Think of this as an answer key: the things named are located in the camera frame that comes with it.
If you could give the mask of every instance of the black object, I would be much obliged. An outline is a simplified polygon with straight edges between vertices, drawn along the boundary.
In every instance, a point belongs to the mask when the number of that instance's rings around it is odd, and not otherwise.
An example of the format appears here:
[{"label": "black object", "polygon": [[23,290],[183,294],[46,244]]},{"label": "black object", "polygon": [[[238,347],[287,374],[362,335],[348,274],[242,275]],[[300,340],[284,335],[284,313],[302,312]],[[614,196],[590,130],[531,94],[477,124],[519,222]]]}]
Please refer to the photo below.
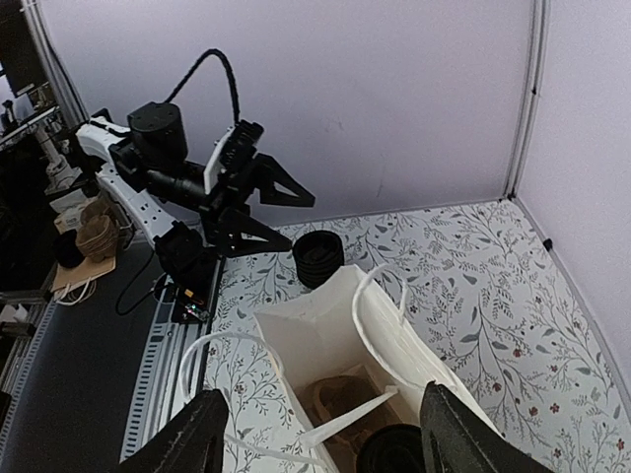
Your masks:
[{"label": "black object", "polygon": [[[147,189],[163,201],[199,213],[206,241],[222,255],[291,249],[288,238],[249,215],[245,202],[256,189],[260,202],[268,205],[313,207],[316,200],[274,158],[256,151],[262,126],[244,120],[236,125],[219,157],[225,171],[207,195],[204,167],[185,160],[186,141],[176,105],[150,102],[127,119],[130,136],[109,151],[118,173],[134,190]],[[277,184],[291,193],[278,190]]]},{"label": "black object", "polygon": [[32,214],[25,212],[32,213],[35,205],[48,205],[44,195],[50,183],[46,174],[48,161],[40,160],[40,156],[41,145],[34,135],[26,135],[0,151],[0,198],[20,220],[28,219]]},{"label": "black object", "polygon": [[13,101],[3,101],[2,106],[5,110],[0,113],[0,121],[2,121],[3,135],[6,136],[16,130],[20,125],[16,120],[16,114],[13,111]]},{"label": "black object", "polygon": [[144,273],[147,268],[149,267],[149,265],[151,264],[151,261],[154,259],[154,255],[156,254],[156,252],[152,249],[151,252],[149,253],[149,258],[147,258],[147,261],[145,261],[145,264],[143,264],[140,269],[138,271],[136,271],[136,274],[134,274],[132,276],[132,278],[129,280],[129,282],[125,285],[125,287],[122,289],[122,291],[120,291],[120,294],[118,294],[118,298],[116,298],[116,304],[114,304],[114,311],[116,312],[117,315],[120,316],[124,316],[124,315],[128,315],[131,312],[134,311],[134,309],[140,305],[141,303],[143,303],[149,296],[151,296],[152,294],[154,294],[158,288],[152,288],[150,291],[147,291],[145,294],[143,294],[140,298],[138,298],[134,304],[132,304],[129,308],[126,308],[125,310],[123,310],[122,308],[120,308],[120,303],[122,303],[122,298],[125,297],[125,294],[127,294],[127,291],[129,290],[129,288],[132,287],[132,285],[134,284],[134,282],[140,277],[140,275],[142,273]]},{"label": "black object", "polygon": [[48,304],[52,293],[48,289],[25,291],[0,291],[0,305],[42,305]]},{"label": "black object", "polygon": [[77,248],[76,239],[77,231],[69,230],[58,236],[52,243],[52,252],[55,259],[64,268],[76,268],[85,259],[79,248]]},{"label": "black object", "polygon": [[14,95],[24,88],[38,87],[48,81],[27,16],[22,13],[19,2],[2,4],[0,44],[3,45],[0,63]]},{"label": "black object", "polygon": [[111,123],[111,115],[109,114],[109,110],[107,108],[103,107],[92,114],[92,118],[97,118],[99,116],[102,116],[105,120]]},{"label": "black object", "polygon": [[[111,473],[220,473],[228,405],[203,390]],[[427,384],[421,426],[389,426],[362,446],[357,473],[552,473],[495,434],[451,391]]]},{"label": "black object", "polygon": [[427,384],[421,428],[427,473],[552,473],[500,438],[441,384]]},{"label": "black object", "polygon": [[191,301],[206,307],[211,289],[217,252],[204,246],[201,235],[182,222],[155,238],[160,265]]},{"label": "black object", "polygon": [[110,473],[221,473],[227,423],[228,404],[221,391],[201,391]]},{"label": "black object", "polygon": [[293,254],[298,279],[310,289],[324,284],[344,264],[342,240],[324,230],[298,238]]},{"label": "black object", "polygon": [[4,391],[0,391],[0,426],[4,424],[4,420],[7,417],[9,406],[11,405],[11,394]]},{"label": "black object", "polygon": [[224,69],[226,70],[226,78],[228,79],[228,87],[230,88],[230,98],[233,103],[233,118],[235,120],[235,124],[237,124],[239,123],[240,114],[239,94],[237,93],[237,80],[235,79],[235,73],[233,72],[233,67],[230,65],[228,57],[226,57],[226,54],[224,54],[219,49],[207,49],[206,51],[204,51],[202,55],[197,58],[195,63],[188,70],[182,80],[179,81],[179,84],[175,86],[175,89],[169,94],[165,102],[171,102],[177,96],[177,94],[179,94],[179,91],[181,91],[181,89],[186,85],[186,83],[193,76],[197,68],[201,66],[206,58],[210,56],[218,57],[222,65],[224,66]]},{"label": "black object", "polygon": [[0,335],[11,338],[32,338],[36,329],[32,323],[25,322],[0,322]]},{"label": "black object", "polygon": [[362,445],[357,473],[425,473],[421,428],[406,424],[376,431]]}]

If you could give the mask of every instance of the patterned surface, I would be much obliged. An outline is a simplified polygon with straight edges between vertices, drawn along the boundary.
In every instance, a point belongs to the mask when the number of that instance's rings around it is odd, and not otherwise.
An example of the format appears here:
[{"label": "patterned surface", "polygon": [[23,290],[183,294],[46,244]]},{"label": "patterned surface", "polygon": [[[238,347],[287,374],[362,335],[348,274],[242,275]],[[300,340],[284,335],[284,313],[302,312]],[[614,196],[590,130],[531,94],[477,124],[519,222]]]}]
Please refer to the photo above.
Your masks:
[{"label": "patterned surface", "polygon": [[[491,202],[285,227],[337,232],[347,263],[394,263],[411,287],[408,317],[506,440],[559,472],[627,472],[631,427],[598,344],[522,211]],[[384,280],[399,294],[397,283]],[[229,261],[214,330],[255,330],[258,306],[306,291],[291,254]],[[249,342],[210,347],[208,387],[231,407],[228,431],[300,453],[301,429],[266,354]],[[225,471],[308,471],[231,445]]]}]

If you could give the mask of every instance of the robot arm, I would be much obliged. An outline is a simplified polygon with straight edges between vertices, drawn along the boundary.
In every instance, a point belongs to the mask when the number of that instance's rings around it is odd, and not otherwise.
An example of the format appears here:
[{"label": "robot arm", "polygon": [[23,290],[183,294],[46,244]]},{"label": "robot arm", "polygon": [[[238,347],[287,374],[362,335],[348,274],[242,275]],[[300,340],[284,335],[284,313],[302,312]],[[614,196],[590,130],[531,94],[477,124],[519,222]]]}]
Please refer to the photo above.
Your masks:
[{"label": "robot arm", "polygon": [[[206,241],[225,256],[287,251],[291,242],[253,219],[246,204],[256,189],[269,205],[312,207],[314,197],[255,144],[263,133],[242,120],[218,141],[206,165],[187,162],[176,105],[150,102],[128,116],[129,127],[92,118],[77,132],[88,155],[104,161],[102,187],[126,210],[147,241],[172,229],[175,218],[154,200],[174,202],[199,213]],[[281,192],[281,184],[292,194]]]}]

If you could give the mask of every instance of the table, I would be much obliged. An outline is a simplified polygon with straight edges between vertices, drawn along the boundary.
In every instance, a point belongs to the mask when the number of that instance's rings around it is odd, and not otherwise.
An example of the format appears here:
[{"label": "table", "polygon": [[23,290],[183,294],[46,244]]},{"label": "table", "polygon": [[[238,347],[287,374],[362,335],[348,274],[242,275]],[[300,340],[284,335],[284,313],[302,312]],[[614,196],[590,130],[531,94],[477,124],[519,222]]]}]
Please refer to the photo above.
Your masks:
[{"label": "table", "polygon": [[[118,463],[156,302],[148,298],[124,317],[115,314],[114,304],[148,256],[148,244],[134,244],[85,302],[40,306],[45,315],[33,320],[35,337],[16,354],[15,374],[0,378],[13,397],[12,415],[0,430],[0,471],[105,472]],[[134,293],[144,294],[162,274],[154,260],[122,306],[133,304]]]},{"label": "table", "polygon": [[[610,368],[567,281],[517,205],[494,201],[280,230],[295,240],[322,229],[341,235],[348,264],[369,270],[389,262],[406,275],[407,317],[417,334],[455,370],[508,442],[553,471],[631,470],[631,425]],[[396,283],[382,284],[397,294]],[[229,260],[212,329],[256,333],[257,307],[306,290],[290,253]],[[228,401],[229,434],[306,454],[296,440],[304,428],[262,349],[222,340],[196,365],[205,371],[203,386],[221,389]],[[173,389],[171,381],[164,386]],[[174,401],[171,415],[178,406]],[[226,445],[226,472],[308,469]]]},{"label": "table", "polygon": [[[213,303],[216,309],[219,279],[225,261],[215,270],[212,283]],[[149,439],[184,407],[184,400],[176,388],[177,372],[186,349],[200,336],[211,330],[210,320],[201,324],[180,325],[171,322],[173,303],[165,302],[166,291],[156,307],[147,345],[129,408],[127,427],[122,441],[120,461],[138,451]],[[191,380],[198,390],[202,387],[206,351],[192,364]]]},{"label": "table", "polygon": [[0,458],[3,456],[8,445],[11,426],[18,407],[18,400],[25,389],[29,374],[35,363],[37,350],[46,334],[46,329],[54,312],[55,304],[37,304],[31,307],[29,315],[27,316],[27,323],[37,327],[35,337],[16,340],[0,374],[0,390],[11,393],[12,395],[12,402],[7,410],[4,423],[0,428]]}]

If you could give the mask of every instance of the white rope handle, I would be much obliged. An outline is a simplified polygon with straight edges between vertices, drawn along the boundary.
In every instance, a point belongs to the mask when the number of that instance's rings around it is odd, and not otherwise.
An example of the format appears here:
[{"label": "white rope handle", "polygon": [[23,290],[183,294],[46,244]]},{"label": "white rope handle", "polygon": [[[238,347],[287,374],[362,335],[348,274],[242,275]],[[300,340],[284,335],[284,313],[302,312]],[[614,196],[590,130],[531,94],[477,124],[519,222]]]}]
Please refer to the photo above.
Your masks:
[{"label": "white rope handle", "polygon": [[[254,335],[249,335],[247,333],[238,333],[238,332],[211,333],[210,335],[204,335],[203,337],[200,337],[197,340],[195,340],[184,353],[184,356],[182,357],[182,360],[181,360],[181,364],[179,365],[179,373],[177,375],[177,382],[179,384],[179,389],[186,403],[189,403],[192,400],[190,390],[188,389],[188,385],[190,384],[190,377],[187,376],[187,372],[190,371],[190,364],[192,363],[193,355],[197,352],[197,350],[199,350],[200,347],[204,346],[207,343],[212,342],[213,340],[217,340],[221,338],[236,338],[238,340],[250,340],[264,347],[267,350],[267,352],[272,356],[274,363],[276,364],[276,367],[278,369],[278,376],[281,382],[283,382],[282,378],[285,373],[285,367],[283,366],[283,363],[280,357],[278,356],[278,353],[276,353],[276,350],[274,350],[274,348],[271,345],[269,345],[265,340],[263,340],[260,337],[256,337]],[[327,470],[326,463],[324,463],[324,461],[318,458],[310,458],[308,456],[300,456],[300,455],[293,455],[291,453],[285,453],[284,451],[270,450],[270,449],[263,448],[260,446],[252,445],[250,443],[237,439],[228,434],[224,434],[224,438],[226,439],[226,441],[229,441],[230,443],[236,446],[240,446],[241,448],[251,450],[254,453],[257,453],[259,455],[270,456],[270,457],[277,458],[283,461],[307,463],[310,465],[319,466],[323,468],[324,470]]]},{"label": "white rope handle", "polygon": [[66,288],[65,288],[65,290],[63,292],[63,295],[57,300],[57,303],[61,304],[61,305],[76,305],[76,304],[82,303],[85,299],[87,299],[89,296],[91,296],[94,293],[95,289],[96,289],[96,287],[93,285],[92,292],[88,293],[91,283],[93,283],[92,278],[88,278],[88,280],[86,281],[86,283],[83,286],[83,291],[81,292],[81,295],[75,301],[69,301],[69,302],[64,301],[64,299],[69,294],[72,294],[73,292],[77,291],[77,289],[79,289],[79,288],[76,288],[73,291],[69,291],[70,290],[70,284],[67,284]]},{"label": "white rope handle", "polygon": [[[364,279],[360,282],[359,286],[355,290],[355,294],[353,295],[353,304],[352,304],[352,309],[351,309],[352,314],[353,314],[353,322],[355,323],[355,328],[357,329],[360,337],[362,338],[362,341],[364,342],[364,345],[366,346],[366,349],[380,363],[380,365],[384,368],[384,370],[386,370],[394,379],[396,379],[400,383],[402,383],[402,384],[404,384],[404,385],[406,385],[408,387],[424,391],[425,390],[425,386],[422,386],[422,385],[418,384],[417,382],[414,382],[414,381],[406,378],[405,376],[401,375],[397,370],[394,369],[394,367],[392,367],[386,360],[384,360],[384,358],[378,353],[377,349],[375,348],[375,346],[370,341],[370,339],[369,339],[369,337],[368,337],[368,335],[366,333],[366,328],[364,327],[364,324],[362,323],[362,321],[360,320],[360,317],[359,317],[359,300],[360,300],[360,298],[363,296],[363,294],[366,291],[366,289],[369,287],[369,285],[373,282],[373,280],[375,279],[375,277],[378,274],[381,274],[381,273],[383,273],[385,271],[389,271],[390,273],[392,273],[399,280],[399,282],[401,284],[401,303],[399,304],[398,311],[397,311],[396,315],[397,315],[397,318],[398,318],[399,327],[403,326],[403,323],[405,322],[405,307],[407,305],[407,299],[408,299],[408,296],[409,296],[409,286],[407,284],[407,281],[405,281],[403,278],[401,278],[396,273],[395,270],[396,270],[396,267],[394,265],[389,264],[389,263],[384,263],[384,264],[380,264],[376,268],[373,268],[366,275],[366,277],[364,277]],[[449,379],[451,380],[452,384],[448,385],[448,387],[452,388],[454,390],[457,390],[458,384],[457,384],[456,375],[449,369],[447,369],[447,372],[446,372],[443,367],[436,366],[431,361],[430,361],[430,363],[432,364],[432,366],[436,370],[438,370],[439,372],[445,373],[446,376],[449,377]]]}]

